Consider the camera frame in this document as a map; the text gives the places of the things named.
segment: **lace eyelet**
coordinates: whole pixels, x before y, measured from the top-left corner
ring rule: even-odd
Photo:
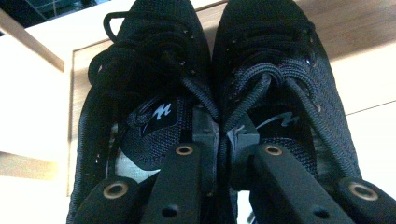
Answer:
[[[183,30],[183,34],[184,34],[184,35],[189,35],[189,34],[190,34],[190,31],[188,31],[188,30]],[[190,39],[194,39],[194,38],[195,38],[195,36],[190,35]]]
[[[320,105],[315,105],[315,107],[317,108],[317,111],[320,113],[321,112],[321,106]]]
[[[306,57],[305,58],[305,62],[311,67],[317,67],[318,66],[317,61],[313,57]]]

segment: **tongue logo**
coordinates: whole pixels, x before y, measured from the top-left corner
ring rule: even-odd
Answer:
[[[165,104],[162,104],[158,107],[158,109],[152,114],[152,117],[154,118],[155,115],[157,115],[157,120],[161,119],[161,116],[164,114],[165,116],[167,116],[171,110],[169,110],[169,108],[171,108],[172,104],[169,104],[167,106],[165,106]]]
[[[266,125],[268,123],[271,123],[271,122],[273,122],[275,120],[278,120],[278,119],[283,119],[282,123],[280,124],[282,127],[289,127],[290,123],[292,123],[292,122],[294,122],[294,124],[296,124],[297,121],[300,119],[300,117],[297,116],[297,117],[293,118],[293,113],[286,112],[286,113],[283,113],[283,114],[280,114],[280,115],[276,115],[276,116],[266,120],[261,125],[257,126],[256,130],[260,129],[260,127],[262,127],[262,126],[264,126],[264,125]]]
[[[157,120],[160,120],[163,115],[164,116],[168,116],[169,113],[171,113],[172,110],[170,110],[172,104],[168,104],[167,106],[165,106],[165,104],[160,105],[156,111],[154,111],[154,113],[152,114],[152,118],[154,118],[155,116],[157,116]],[[150,121],[146,124],[145,128],[143,129],[143,132],[146,131],[147,127],[149,126]]]

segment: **shoe tongue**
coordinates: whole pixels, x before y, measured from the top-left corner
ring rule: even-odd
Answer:
[[[121,143],[122,152],[140,169],[158,170],[174,144],[190,142],[192,102],[185,97],[162,100],[142,127],[131,127]]]
[[[312,133],[304,115],[289,105],[261,105],[249,116],[262,143],[286,147],[311,175],[318,177]]]

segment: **gray plastic part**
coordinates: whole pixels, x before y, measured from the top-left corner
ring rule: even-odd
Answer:
[[[260,143],[260,134],[248,115],[241,118],[239,125],[227,133],[232,148],[231,183],[235,190],[249,189],[248,158],[254,154],[250,150]]]
[[[192,142],[202,150],[202,192],[211,196],[216,189],[219,126],[201,105],[194,107],[192,117]]]

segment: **wooden surface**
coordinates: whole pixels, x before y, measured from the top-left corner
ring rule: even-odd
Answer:
[[[0,30],[6,35],[11,35],[26,48],[38,54],[41,58],[52,64],[61,72],[64,71],[64,61],[38,42],[34,37],[27,33],[24,28],[14,21],[8,14],[0,8]]]
[[[0,152],[0,176],[53,180],[57,173],[58,164],[54,161],[42,161]]]
[[[334,60],[396,40],[395,0],[300,0]]]

